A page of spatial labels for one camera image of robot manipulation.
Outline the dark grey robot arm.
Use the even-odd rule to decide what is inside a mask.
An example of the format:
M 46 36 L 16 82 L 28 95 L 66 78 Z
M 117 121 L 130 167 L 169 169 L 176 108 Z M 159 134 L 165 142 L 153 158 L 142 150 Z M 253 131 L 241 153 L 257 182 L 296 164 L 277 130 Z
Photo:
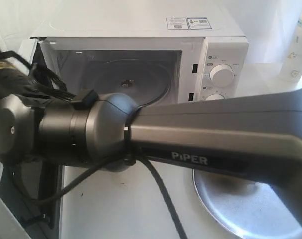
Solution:
M 145 107 L 123 94 L 47 87 L 0 61 L 0 162 L 85 167 L 45 199 L 57 201 L 102 168 L 136 161 L 153 174 L 181 237 L 172 200 L 151 161 L 270 184 L 302 227 L 302 88 L 277 94 Z

